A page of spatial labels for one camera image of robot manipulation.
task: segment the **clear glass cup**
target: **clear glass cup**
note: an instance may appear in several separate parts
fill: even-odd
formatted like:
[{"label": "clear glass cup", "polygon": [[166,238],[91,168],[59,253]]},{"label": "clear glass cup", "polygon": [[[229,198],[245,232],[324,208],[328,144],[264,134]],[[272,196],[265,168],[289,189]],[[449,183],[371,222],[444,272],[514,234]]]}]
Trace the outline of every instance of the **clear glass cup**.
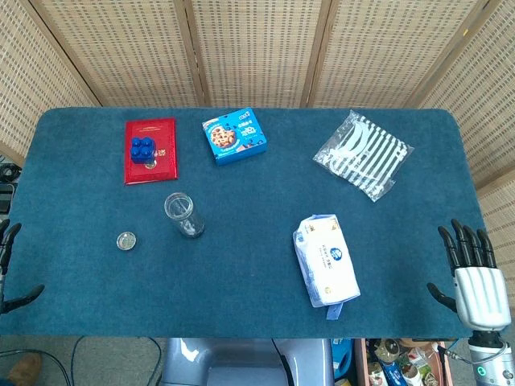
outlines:
[{"label": "clear glass cup", "polygon": [[187,237],[198,237],[204,231],[204,220],[185,193],[172,193],[164,202],[164,211]]}]

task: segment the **cookie box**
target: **cookie box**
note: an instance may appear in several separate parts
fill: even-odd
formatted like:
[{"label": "cookie box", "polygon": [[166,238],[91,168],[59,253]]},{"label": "cookie box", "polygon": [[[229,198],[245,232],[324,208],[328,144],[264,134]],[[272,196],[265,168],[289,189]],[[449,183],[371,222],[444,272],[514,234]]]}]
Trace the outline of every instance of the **cookie box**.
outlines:
[{"label": "cookie box", "polygon": [[265,134],[251,108],[202,124],[217,165],[237,161],[266,150]]}]

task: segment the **plastic bag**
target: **plastic bag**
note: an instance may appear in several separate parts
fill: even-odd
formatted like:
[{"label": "plastic bag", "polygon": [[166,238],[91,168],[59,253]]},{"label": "plastic bag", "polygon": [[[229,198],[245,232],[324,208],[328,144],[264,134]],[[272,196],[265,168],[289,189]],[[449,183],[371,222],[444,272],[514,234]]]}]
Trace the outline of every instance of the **plastic bag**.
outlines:
[{"label": "plastic bag", "polygon": [[413,147],[351,110],[313,160],[359,187],[375,203],[395,184],[392,177],[412,151]]},{"label": "plastic bag", "polygon": [[312,216],[301,221],[293,241],[314,307],[335,305],[360,296],[351,257],[335,215]]}]

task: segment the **wicker panel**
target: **wicker panel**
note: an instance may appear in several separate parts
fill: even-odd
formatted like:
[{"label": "wicker panel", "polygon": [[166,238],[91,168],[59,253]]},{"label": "wicker panel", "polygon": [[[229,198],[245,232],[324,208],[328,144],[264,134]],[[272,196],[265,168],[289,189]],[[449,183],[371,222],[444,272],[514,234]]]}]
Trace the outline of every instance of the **wicker panel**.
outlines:
[{"label": "wicker panel", "polygon": [[35,4],[104,105],[197,105],[172,0]]},{"label": "wicker panel", "polygon": [[23,163],[44,111],[95,102],[19,0],[0,0],[0,15],[0,142]]},{"label": "wicker panel", "polygon": [[515,0],[504,0],[422,107],[448,109],[476,183],[515,165]]},{"label": "wicker panel", "polygon": [[320,1],[193,1],[212,104],[299,107]]},{"label": "wicker panel", "polygon": [[402,107],[475,3],[342,1],[314,106]]},{"label": "wicker panel", "polygon": [[480,197],[481,210],[509,288],[509,302],[515,306],[515,180]]}]

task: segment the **red book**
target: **red book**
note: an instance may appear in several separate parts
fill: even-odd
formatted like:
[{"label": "red book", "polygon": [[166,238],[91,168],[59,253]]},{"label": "red book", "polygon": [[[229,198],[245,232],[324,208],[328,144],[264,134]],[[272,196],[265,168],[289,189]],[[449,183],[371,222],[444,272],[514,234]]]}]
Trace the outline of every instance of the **red book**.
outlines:
[{"label": "red book", "polygon": [[[149,167],[134,163],[130,159],[130,144],[134,137],[149,137],[155,141],[155,166]],[[175,119],[147,119],[126,122],[126,185],[132,183],[151,183],[165,179],[177,179],[177,161],[175,155]]]}]

